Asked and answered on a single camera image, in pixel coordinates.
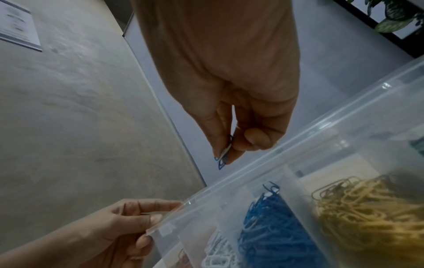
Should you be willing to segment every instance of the pile of yellow paper clips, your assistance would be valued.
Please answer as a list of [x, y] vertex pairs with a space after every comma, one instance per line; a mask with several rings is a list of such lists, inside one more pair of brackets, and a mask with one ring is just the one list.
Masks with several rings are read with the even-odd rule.
[[312, 197], [324, 235], [344, 249], [382, 254], [398, 261], [397, 267], [424, 267], [424, 202], [403, 193], [387, 175], [339, 180]]

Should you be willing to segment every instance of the poster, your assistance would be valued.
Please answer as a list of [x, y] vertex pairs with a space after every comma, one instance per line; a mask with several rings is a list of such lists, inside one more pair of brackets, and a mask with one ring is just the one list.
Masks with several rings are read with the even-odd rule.
[[0, 0], [0, 39], [42, 51], [31, 12], [6, 0]]

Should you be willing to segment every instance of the pile of blue paper clips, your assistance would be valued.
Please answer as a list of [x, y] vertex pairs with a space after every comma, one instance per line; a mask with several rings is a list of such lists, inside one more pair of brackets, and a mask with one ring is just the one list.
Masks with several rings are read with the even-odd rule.
[[272, 183], [269, 193], [253, 202], [238, 239], [244, 267], [322, 268], [325, 258], [279, 195]]

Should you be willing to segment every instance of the gray wall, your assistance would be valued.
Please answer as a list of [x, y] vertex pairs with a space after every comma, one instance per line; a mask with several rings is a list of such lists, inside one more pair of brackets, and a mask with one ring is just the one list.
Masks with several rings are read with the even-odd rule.
[[105, 3], [16, 2], [44, 52], [0, 41], [0, 252], [122, 198], [200, 190]]
[[[293, 3], [302, 57], [300, 95], [288, 132], [279, 143], [412, 59], [332, 1], [296, 0]], [[218, 171], [203, 133], [166, 91], [135, 17], [125, 38], [207, 185], [264, 154], [263, 151], [246, 153]]]

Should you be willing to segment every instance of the person's right hand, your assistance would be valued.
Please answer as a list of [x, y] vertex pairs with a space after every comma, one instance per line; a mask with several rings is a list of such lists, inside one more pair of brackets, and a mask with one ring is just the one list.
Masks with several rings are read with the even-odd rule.
[[287, 130], [299, 91], [299, 48], [289, 0], [132, 0], [170, 94], [227, 164], [271, 148]]

